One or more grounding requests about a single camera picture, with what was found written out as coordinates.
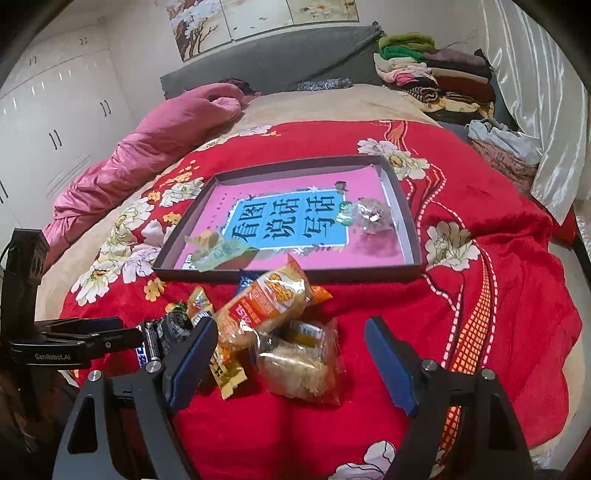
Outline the Snickers chocolate bar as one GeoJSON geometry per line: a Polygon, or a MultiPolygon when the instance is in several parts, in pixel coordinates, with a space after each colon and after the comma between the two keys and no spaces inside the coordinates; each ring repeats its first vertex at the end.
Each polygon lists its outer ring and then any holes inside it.
{"type": "Polygon", "coordinates": [[[140,368],[144,368],[148,363],[161,360],[159,346],[159,337],[155,321],[144,321],[136,327],[141,333],[142,340],[135,348],[135,355],[140,368]]]}

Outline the black candy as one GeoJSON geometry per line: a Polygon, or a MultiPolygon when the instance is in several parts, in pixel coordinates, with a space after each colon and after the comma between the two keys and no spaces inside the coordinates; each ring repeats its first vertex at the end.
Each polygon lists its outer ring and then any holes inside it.
{"type": "Polygon", "coordinates": [[[192,328],[184,310],[174,309],[166,313],[156,326],[162,354],[166,356],[174,345],[182,343],[190,335],[192,328]]]}

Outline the yellow snack packet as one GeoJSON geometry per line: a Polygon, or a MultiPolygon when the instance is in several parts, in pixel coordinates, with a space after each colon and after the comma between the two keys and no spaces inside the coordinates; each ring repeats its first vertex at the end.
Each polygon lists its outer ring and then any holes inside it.
{"type": "MultiPolygon", "coordinates": [[[[188,297],[186,304],[186,315],[193,327],[202,318],[214,317],[214,307],[204,292],[204,288],[197,285],[188,297]]],[[[221,391],[221,398],[228,400],[233,395],[235,389],[247,380],[245,369],[238,359],[232,356],[228,348],[217,344],[209,362],[211,374],[221,391]]]]}

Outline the light green snack packet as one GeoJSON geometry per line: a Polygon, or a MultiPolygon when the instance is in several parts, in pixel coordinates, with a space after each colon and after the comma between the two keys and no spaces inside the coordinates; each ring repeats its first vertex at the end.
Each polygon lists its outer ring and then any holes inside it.
{"type": "Polygon", "coordinates": [[[196,236],[185,235],[189,253],[182,263],[183,270],[207,272],[242,256],[256,255],[257,249],[245,241],[226,239],[216,231],[205,230],[196,236]]]}

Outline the clear brown cake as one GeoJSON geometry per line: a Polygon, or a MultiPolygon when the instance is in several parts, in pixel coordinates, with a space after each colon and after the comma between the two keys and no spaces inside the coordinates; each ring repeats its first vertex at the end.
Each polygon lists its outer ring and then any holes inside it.
{"type": "Polygon", "coordinates": [[[256,335],[256,368],[267,390],[301,401],[338,406],[342,366],[338,322],[293,320],[256,335]]]}

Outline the dark blue snack bar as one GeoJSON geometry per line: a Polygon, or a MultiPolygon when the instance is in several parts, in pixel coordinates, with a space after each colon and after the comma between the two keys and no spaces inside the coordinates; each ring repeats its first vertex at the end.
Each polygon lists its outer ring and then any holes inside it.
{"type": "Polygon", "coordinates": [[[259,278],[259,274],[256,274],[255,272],[242,271],[238,281],[238,289],[236,289],[235,294],[239,294],[247,287],[252,286],[252,283],[256,281],[257,278],[259,278]]]}

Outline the orange biscuit packet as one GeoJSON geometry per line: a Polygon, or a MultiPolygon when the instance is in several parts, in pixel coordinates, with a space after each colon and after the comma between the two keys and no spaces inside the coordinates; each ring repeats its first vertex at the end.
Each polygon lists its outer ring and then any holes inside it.
{"type": "Polygon", "coordinates": [[[286,264],[264,272],[215,313],[218,343],[231,351],[249,348],[260,333],[270,333],[300,318],[308,306],[329,299],[329,291],[312,285],[297,260],[288,254],[286,264]]]}

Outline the clear small pastry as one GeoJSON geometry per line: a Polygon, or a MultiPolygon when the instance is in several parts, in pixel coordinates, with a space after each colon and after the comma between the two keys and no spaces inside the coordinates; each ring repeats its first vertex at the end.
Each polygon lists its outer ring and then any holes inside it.
{"type": "Polygon", "coordinates": [[[346,227],[359,227],[367,234],[378,234],[394,229],[390,206],[373,198],[340,203],[335,221],[346,227]]]}

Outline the red floral blanket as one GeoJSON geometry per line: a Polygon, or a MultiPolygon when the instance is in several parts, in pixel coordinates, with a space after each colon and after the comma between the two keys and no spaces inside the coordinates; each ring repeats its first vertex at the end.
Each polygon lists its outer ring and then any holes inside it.
{"type": "Polygon", "coordinates": [[[165,281],[150,265],[160,238],[212,176],[353,154],[384,155],[393,164],[419,229],[424,270],[408,283],[365,275],[332,284],[329,300],[311,308],[311,317],[338,323],[346,369],[339,406],[273,395],[254,377],[229,399],[216,389],[196,396],[175,426],[205,479],[379,477],[408,418],[394,407],[363,341],[374,315],[444,367],[493,369],[529,447],[565,426],[563,366],[582,322],[548,249],[551,218],[456,135],[432,125],[284,123],[211,141],[140,199],[130,232],[106,242],[66,296],[62,316],[116,316],[133,327],[186,300],[190,284],[165,281]]]}

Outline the white wardrobe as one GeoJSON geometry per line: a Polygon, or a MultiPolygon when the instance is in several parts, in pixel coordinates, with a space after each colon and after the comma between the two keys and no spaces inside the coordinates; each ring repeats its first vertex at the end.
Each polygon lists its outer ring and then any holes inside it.
{"type": "Polygon", "coordinates": [[[57,196],[134,128],[102,29],[25,50],[1,89],[1,239],[42,229],[57,196]]]}

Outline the pink book with blue title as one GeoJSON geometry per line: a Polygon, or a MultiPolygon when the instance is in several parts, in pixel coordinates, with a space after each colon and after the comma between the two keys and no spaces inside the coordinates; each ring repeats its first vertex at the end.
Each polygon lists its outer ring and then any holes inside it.
{"type": "Polygon", "coordinates": [[[367,234],[335,221],[340,203],[362,198],[387,200],[375,165],[235,185],[218,182],[194,226],[181,234],[183,249],[174,266],[182,269],[189,253],[183,237],[205,230],[257,249],[256,255],[228,262],[230,268],[272,270],[283,265],[288,254],[308,271],[405,264],[396,230],[367,234]]]}

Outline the grey crumpled clothes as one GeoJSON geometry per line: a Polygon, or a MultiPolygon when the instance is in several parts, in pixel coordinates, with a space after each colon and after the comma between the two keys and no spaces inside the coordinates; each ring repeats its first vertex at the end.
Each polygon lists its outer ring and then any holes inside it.
{"type": "Polygon", "coordinates": [[[472,120],[468,126],[468,137],[483,141],[511,153],[528,165],[538,165],[541,161],[541,141],[519,131],[510,130],[494,118],[472,120]]]}

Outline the blue patterned cloth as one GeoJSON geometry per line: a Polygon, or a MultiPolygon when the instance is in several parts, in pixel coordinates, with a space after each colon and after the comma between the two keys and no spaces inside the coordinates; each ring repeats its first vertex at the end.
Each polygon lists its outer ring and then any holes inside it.
{"type": "Polygon", "coordinates": [[[297,91],[315,92],[326,90],[342,90],[353,87],[353,82],[349,78],[332,78],[322,80],[308,80],[297,84],[297,91]]]}

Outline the grey headboard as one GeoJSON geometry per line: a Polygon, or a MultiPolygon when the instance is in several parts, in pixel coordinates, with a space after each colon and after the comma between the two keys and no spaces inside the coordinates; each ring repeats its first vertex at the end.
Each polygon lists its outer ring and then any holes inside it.
{"type": "Polygon", "coordinates": [[[166,99],[235,78],[263,94],[290,92],[304,82],[348,79],[381,85],[374,55],[383,29],[342,26],[287,31],[239,43],[199,58],[160,78],[166,99]]]}

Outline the floral wall painting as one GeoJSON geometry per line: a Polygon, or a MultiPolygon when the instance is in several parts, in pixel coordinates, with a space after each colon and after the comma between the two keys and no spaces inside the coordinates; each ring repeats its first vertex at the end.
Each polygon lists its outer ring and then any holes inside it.
{"type": "Polygon", "coordinates": [[[264,32],[359,20],[356,3],[342,0],[168,1],[166,12],[183,61],[264,32]]]}

